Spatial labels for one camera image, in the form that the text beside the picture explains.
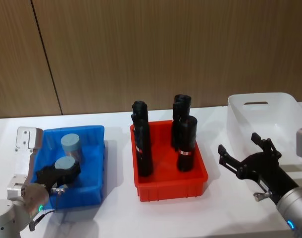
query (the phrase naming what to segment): wooden wall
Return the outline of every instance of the wooden wall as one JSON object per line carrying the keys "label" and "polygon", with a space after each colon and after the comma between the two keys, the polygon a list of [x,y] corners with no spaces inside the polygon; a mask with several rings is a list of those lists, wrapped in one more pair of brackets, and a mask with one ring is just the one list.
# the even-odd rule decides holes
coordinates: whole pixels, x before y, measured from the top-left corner
{"label": "wooden wall", "polygon": [[61,114],[29,0],[0,0],[0,118]]}
{"label": "wooden wall", "polygon": [[302,101],[302,0],[0,0],[0,116]]}

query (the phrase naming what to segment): black bottle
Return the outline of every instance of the black bottle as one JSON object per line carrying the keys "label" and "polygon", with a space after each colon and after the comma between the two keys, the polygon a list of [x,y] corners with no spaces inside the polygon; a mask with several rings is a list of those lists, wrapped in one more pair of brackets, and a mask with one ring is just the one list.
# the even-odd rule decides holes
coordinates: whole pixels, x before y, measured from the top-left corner
{"label": "black bottle", "polygon": [[197,119],[187,116],[179,123],[179,147],[177,168],[186,172],[193,168],[196,142]]}
{"label": "black bottle", "polygon": [[139,176],[146,177],[153,173],[148,107],[144,102],[136,101],[132,109],[131,119],[135,127],[138,172]]}
{"label": "black bottle", "polygon": [[187,95],[178,94],[174,97],[173,122],[171,130],[171,146],[178,150],[179,146],[179,123],[190,114],[192,98]]}

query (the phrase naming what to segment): white table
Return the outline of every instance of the white table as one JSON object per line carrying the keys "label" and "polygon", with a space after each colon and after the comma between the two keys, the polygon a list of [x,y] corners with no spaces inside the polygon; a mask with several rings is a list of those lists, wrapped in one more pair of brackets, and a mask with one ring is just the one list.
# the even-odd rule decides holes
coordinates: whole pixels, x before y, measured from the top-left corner
{"label": "white table", "polygon": [[[270,199],[255,202],[258,185],[242,181],[218,164],[217,147],[233,154],[226,133],[227,107],[191,109],[198,119],[197,142],[209,174],[201,197],[141,203],[134,186],[130,112],[0,119],[0,199],[14,174],[17,128],[104,125],[106,198],[100,207],[51,213],[22,238],[291,237]],[[149,121],[172,118],[172,110],[149,111]]]}

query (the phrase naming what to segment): blue led light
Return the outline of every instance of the blue led light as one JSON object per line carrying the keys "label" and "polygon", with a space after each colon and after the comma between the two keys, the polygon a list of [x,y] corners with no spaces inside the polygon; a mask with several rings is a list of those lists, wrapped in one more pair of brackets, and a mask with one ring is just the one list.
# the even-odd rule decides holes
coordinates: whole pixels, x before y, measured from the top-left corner
{"label": "blue led light", "polygon": [[288,223],[289,227],[290,227],[292,230],[294,230],[294,224],[293,224],[293,222],[287,221],[287,223]]}

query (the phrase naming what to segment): white plastic bin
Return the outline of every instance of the white plastic bin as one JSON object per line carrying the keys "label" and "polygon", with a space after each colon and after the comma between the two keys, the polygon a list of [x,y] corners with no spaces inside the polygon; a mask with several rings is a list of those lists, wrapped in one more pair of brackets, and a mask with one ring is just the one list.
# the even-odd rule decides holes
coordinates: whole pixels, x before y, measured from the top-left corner
{"label": "white plastic bin", "polygon": [[296,132],[300,128],[302,108],[289,94],[239,94],[228,98],[227,133],[239,161],[262,151],[251,141],[251,134],[256,132],[262,139],[271,138],[282,153],[281,167],[294,172],[291,168],[302,164],[296,155]]}

